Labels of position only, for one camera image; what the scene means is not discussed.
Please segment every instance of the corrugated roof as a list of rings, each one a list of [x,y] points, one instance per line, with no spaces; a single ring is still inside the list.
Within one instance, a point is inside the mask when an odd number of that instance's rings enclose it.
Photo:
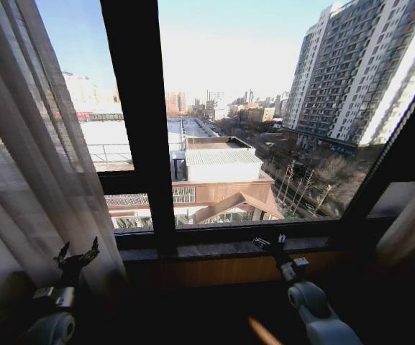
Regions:
[[[187,166],[263,163],[246,149],[188,149],[185,158]]]

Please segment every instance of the window ledge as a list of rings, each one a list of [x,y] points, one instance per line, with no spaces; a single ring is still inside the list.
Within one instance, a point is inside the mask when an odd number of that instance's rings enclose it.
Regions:
[[[329,237],[308,237],[288,239],[284,249],[289,253],[318,252],[330,249]],[[156,248],[121,249],[124,263],[128,262],[173,262],[194,259],[219,259],[235,257],[267,256],[268,253],[256,247],[251,241],[230,243],[204,243],[181,245],[173,254],[160,254]]]

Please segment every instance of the white curtain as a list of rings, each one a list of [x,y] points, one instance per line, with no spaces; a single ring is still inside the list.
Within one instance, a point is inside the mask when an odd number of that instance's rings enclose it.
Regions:
[[[393,272],[415,270],[415,196],[378,242],[378,264]]]
[[[64,243],[83,254],[95,236],[83,277],[105,293],[124,265],[65,81],[34,1],[1,0],[0,284],[16,271],[51,284]]]

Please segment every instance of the window frame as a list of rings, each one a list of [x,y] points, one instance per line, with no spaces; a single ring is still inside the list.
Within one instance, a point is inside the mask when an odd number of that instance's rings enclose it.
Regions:
[[[303,241],[302,252],[314,250],[309,245],[313,238],[328,238],[319,250],[359,246],[378,240],[394,218],[369,218],[370,210],[390,183],[415,181],[415,97],[340,219],[197,224],[196,227],[178,226],[176,229],[158,3],[156,0],[140,1],[135,6],[133,12],[139,14],[140,20],[129,21],[125,5],[101,0],[135,170],[98,172],[99,180],[105,195],[148,194],[154,229],[154,232],[116,234],[120,249],[157,248],[160,255],[176,255],[176,247],[180,245],[243,242],[254,236],[273,237],[278,234]],[[145,23],[145,35],[134,36],[132,46],[138,47],[138,51],[132,53],[130,63],[126,33],[141,32],[141,23]],[[137,116],[134,113],[136,95],[141,104],[149,104],[152,109],[151,131],[142,130],[149,128],[145,114]]]

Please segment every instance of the blue sky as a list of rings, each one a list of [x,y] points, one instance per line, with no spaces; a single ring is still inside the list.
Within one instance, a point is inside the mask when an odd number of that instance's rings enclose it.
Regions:
[[[241,96],[289,91],[301,41],[327,0],[160,0],[165,89]],[[63,70],[112,90],[98,0],[36,0]]]

